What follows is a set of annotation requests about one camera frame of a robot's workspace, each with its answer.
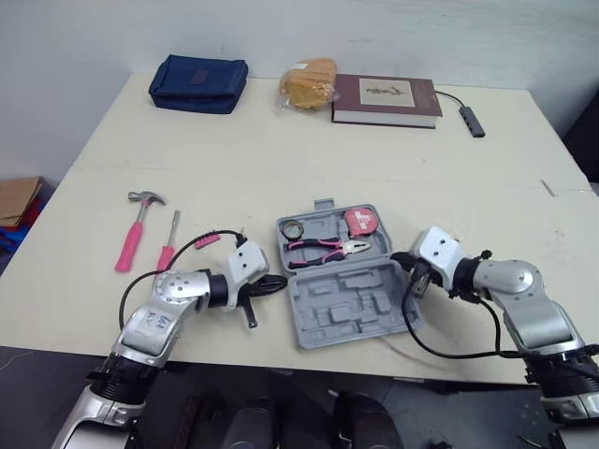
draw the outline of blue pouch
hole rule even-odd
[[[158,67],[150,96],[159,108],[230,114],[245,87],[243,60],[188,58],[171,54]]]

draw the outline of pink tape measure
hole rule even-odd
[[[376,215],[370,209],[350,209],[343,217],[349,227],[349,237],[370,236],[378,227]]]

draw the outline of hammer head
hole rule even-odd
[[[133,202],[138,202],[138,201],[142,201],[144,203],[148,203],[148,204],[152,204],[154,203],[154,201],[163,204],[163,205],[167,205],[166,201],[164,199],[162,199],[162,197],[158,194],[155,194],[154,192],[150,192],[147,190],[144,190],[143,192],[129,192],[129,194],[127,195],[127,197],[129,198],[129,201],[133,201]]]

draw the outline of screwdriver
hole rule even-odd
[[[175,255],[175,229],[177,229],[177,225],[179,224],[180,216],[181,211],[175,210],[175,214],[172,217],[172,225],[170,226],[170,234],[168,235],[167,246],[162,247],[162,253],[158,259],[158,265],[156,266],[156,269],[167,269],[170,259],[172,259],[172,256]]]

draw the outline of maroon book cover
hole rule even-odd
[[[338,74],[335,110],[442,117],[431,80]]]

